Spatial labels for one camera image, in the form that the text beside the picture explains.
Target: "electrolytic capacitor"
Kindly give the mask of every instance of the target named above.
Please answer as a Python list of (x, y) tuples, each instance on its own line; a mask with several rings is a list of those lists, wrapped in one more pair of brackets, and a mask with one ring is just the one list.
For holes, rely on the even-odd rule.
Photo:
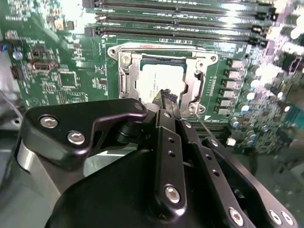
[(250, 72), (256, 76), (261, 76), (263, 74), (263, 68), (259, 65), (253, 65), (250, 69)]
[(248, 146), (248, 147), (253, 146), (254, 142), (255, 142), (255, 141), (254, 141), (254, 140), (251, 140), (249, 137), (247, 137), (247, 138), (244, 140), (245, 145)]
[(231, 124), (232, 127), (238, 127), (239, 126), (239, 121), (236, 117), (234, 117), (230, 120), (230, 124)]
[(274, 94), (274, 95), (276, 95), (276, 97), (277, 98), (282, 98), (282, 96), (283, 96), (283, 92), (281, 92), (279, 89), (277, 89), (277, 88), (275, 88), (275, 87), (271, 87), (270, 88), (270, 91)]
[(14, 51), (13, 52), (13, 58), (15, 60), (22, 60), (23, 55), (22, 55), (22, 53), (20, 51)]
[(278, 101), (277, 105), (281, 108), (282, 111), (288, 112), (290, 110), (290, 106), (283, 101)]
[(246, 113), (249, 110), (249, 105), (246, 103), (242, 102), (238, 105), (238, 108), (241, 110), (241, 112)]
[(260, 84), (260, 82), (253, 77), (248, 78), (246, 82), (251, 88), (256, 88)]
[(243, 96), (244, 96), (247, 100), (251, 101), (251, 100), (253, 100), (253, 99), (255, 98), (255, 93), (251, 92), (250, 90), (245, 90), (245, 91), (243, 92)]
[(247, 136), (250, 138), (250, 140), (255, 140), (257, 135), (256, 135), (255, 131), (251, 130), (251, 131), (247, 132)]

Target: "green circuit board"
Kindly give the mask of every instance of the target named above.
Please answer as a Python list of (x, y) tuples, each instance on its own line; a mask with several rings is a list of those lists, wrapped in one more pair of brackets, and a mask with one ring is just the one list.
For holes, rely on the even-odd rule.
[[(241, 152), (244, 147), (255, 144), (258, 144), (260, 153), (274, 152), (280, 147), (279, 143), (274, 145), (272, 142), (277, 141), (277, 129), (286, 124), (288, 113), (282, 112), (276, 102), (268, 99), (271, 94), (266, 84), (275, 85), (287, 93), (292, 85), (299, 84), (302, 72), (290, 77), (288, 73), (283, 74), (278, 63), (272, 68), (271, 76), (257, 78), (262, 81), (259, 86), (253, 88), (247, 82), (255, 77), (250, 71), (253, 65), (273, 64), (283, 53), (283, 44), (290, 40), (279, 33), (271, 41), (273, 47), (269, 48), (264, 43), (269, 41), (266, 35), (270, 31), (262, 36), (253, 30), (252, 25), (257, 28), (280, 27), (280, 21), (269, 17), (271, 4), (210, 0), (0, 2), (3, 37), (21, 42), (8, 52), (12, 66), (19, 69), (13, 76), (18, 81), (26, 107), (120, 98), (118, 61), (108, 53), (113, 46), (128, 42), (195, 46), (218, 56), (218, 61), (208, 66), (205, 73), (200, 100), (205, 110), (199, 114), (200, 119), (210, 124), (231, 124), (233, 118), (241, 118), (242, 122), (233, 133), (237, 141), (236, 151)], [(22, 58), (16, 59), (14, 52), (21, 53)], [(145, 51), (145, 54), (153, 55), (154, 52)], [(158, 55), (192, 57), (185, 51), (164, 51)], [(239, 61), (242, 66), (235, 68), (232, 61)], [(219, 99), (227, 89), (227, 71), (233, 70), (243, 74), (231, 89), (233, 96), (229, 97), (229, 105), (220, 107)], [(246, 90), (254, 92), (255, 99), (249, 102), (242, 95)], [(243, 103), (249, 107), (246, 113), (240, 106)], [(260, 116), (265, 114), (267, 117), (261, 120)], [(250, 131), (254, 131), (255, 138), (248, 143), (247, 133)]]

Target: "resistor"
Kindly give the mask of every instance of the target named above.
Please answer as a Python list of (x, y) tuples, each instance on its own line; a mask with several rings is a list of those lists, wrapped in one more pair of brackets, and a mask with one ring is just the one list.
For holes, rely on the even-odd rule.
[(60, 15), (60, 10), (59, 9), (54, 9), (54, 14), (55, 15)]

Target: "black metal bracket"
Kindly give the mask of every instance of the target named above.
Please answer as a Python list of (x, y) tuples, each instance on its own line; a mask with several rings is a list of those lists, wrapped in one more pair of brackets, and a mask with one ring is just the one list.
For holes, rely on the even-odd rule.
[(156, 153), (154, 202), (157, 215), (163, 220), (175, 220), (187, 207), (186, 186), (181, 150), (181, 137), (175, 133), (175, 118), (164, 109), (156, 115)]
[(257, 227), (297, 227), (292, 214), (217, 139), (208, 137), (202, 144), (214, 152), (230, 186), (247, 199), (248, 216)]
[[(40, 121), (46, 116), (54, 118), (57, 126), (44, 127)], [(96, 132), (107, 135), (117, 123), (142, 121), (146, 116), (146, 108), (135, 99), (37, 107), (26, 112), (20, 136), (29, 150), (71, 170), (88, 157)], [(67, 136), (72, 131), (81, 133), (84, 142), (70, 143)]]
[[(212, 211), (216, 211), (216, 216), (212, 218), (213, 221), (216, 218), (217, 227), (298, 227), (290, 212), (240, 162), (234, 159), (217, 139), (210, 137), (203, 142), (200, 141), (194, 127), (181, 118), (176, 96), (171, 95), (169, 90), (161, 90), (154, 99), (153, 105), (155, 110), (151, 112), (137, 100), (120, 99), (39, 107), (30, 109), (25, 114), (20, 132), (22, 143), (17, 159), (19, 163), (22, 161), (21, 166), (24, 169), (30, 173), (34, 172), (33, 177), (38, 180), (37, 182), (40, 181), (40, 185), (44, 184), (42, 180), (50, 179), (49, 185), (45, 185), (50, 186), (47, 189), (52, 188), (60, 193), (53, 196), (54, 203), (59, 197), (60, 199), (57, 202), (55, 214), (51, 217), (52, 221), (59, 219), (64, 224), (66, 223), (66, 218), (61, 217), (62, 213), (56, 213), (56, 211), (61, 211), (61, 208), (63, 208), (62, 211), (68, 210), (66, 214), (69, 216), (70, 213), (75, 214), (74, 207), (70, 206), (75, 198), (69, 199), (71, 196), (69, 194), (86, 195), (88, 190), (84, 184), (86, 179), (93, 180), (90, 182), (90, 189), (93, 189), (94, 185), (98, 186), (92, 190), (94, 196), (100, 195), (103, 186), (96, 184), (96, 180), (99, 181), (99, 179), (95, 178), (99, 177), (99, 174), (93, 174), (92, 178), (82, 179), (81, 172), (85, 159), (99, 139), (98, 147), (101, 150), (124, 147), (128, 143), (138, 144), (138, 150), (115, 162), (112, 166), (115, 169), (111, 167), (105, 169), (112, 174), (118, 172), (120, 182), (126, 182), (124, 179), (129, 176), (117, 171), (119, 169), (117, 167), (126, 161), (125, 167), (132, 170), (129, 173), (144, 180), (142, 184), (138, 183), (139, 179), (132, 179), (133, 186), (128, 189), (129, 194), (133, 191), (137, 192), (140, 199), (124, 196), (118, 201), (114, 199), (115, 197), (106, 200), (108, 205), (124, 201), (132, 204), (129, 209), (143, 209), (144, 212), (137, 210), (134, 213), (132, 209), (128, 211), (128, 216), (131, 216), (130, 219), (133, 220), (132, 224), (138, 218), (140, 218), (138, 224), (143, 225), (141, 227), (155, 227), (155, 224), (174, 225), (179, 221), (182, 221), (181, 227), (187, 227), (193, 222), (199, 224), (200, 220), (197, 218), (200, 217), (200, 210), (197, 210), (196, 199), (194, 199), (197, 195), (192, 193), (192, 183), (187, 183), (187, 178), (185, 178), (186, 174), (189, 178), (189, 173), (191, 173), (192, 176), (197, 175), (196, 181), (200, 182), (200, 187), (196, 186), (195, 190), (202, 190), (201, 186), (203, 186), (210, 192), (212, 207), (214, 207)], [(45, 117), (51, 117), (56, 124), (54, 126), (52, 123), (42, 124), (41, 120)], [(82, 139), (81, 143), (71, 142), (68, 137), (71, 131), (80, 133), (80, 136), (77, 136)], [(130, 168), (133, 165), (132, 159), (141, 162), (136, 165), (139, 170)], [(184, 162), (187, 161), (192, 163), (195, 171), (185, 168)], [(116, 194), (125, 194), (125, 192), (120, 192), (120, 182), (112, 181), (112, 178), (116, 176), (108, 177), (106, 173), (102, 173), (101, 176)], [(150, 180), (147, 181), (147, 176), (153, 180), (151, 184)], [(69, 182), (60, 184), (61, 181), (69, 179), (71, 179)], [(145, 191), (148, 192), (144, 196), (143, 188), (147, 188)], [(233, 188), (237, 188), (250, 203), (250, 207), (246, 208), (246, 213), (240, 206)], [(111, 190), (105, 191), (107, 194), (112, 194)], [(68, 196), (62, 199), (61, 194), (66, 192)], [(64, 205), (66, 199), (69, 202), (68, 205)], [(94, 205), (94, 199), (90, 199), (90, 202)], [(124, 211), (125, 205), (119, 205), (119, 208)], [(88, 208), (84, 205), (81, 210), (86, 211)], [(91, 221), (92, 216), (89, 215), (86, 218)], [(73, 219), (69, 219), (69, 222), (68, 227), (75, 227)]]

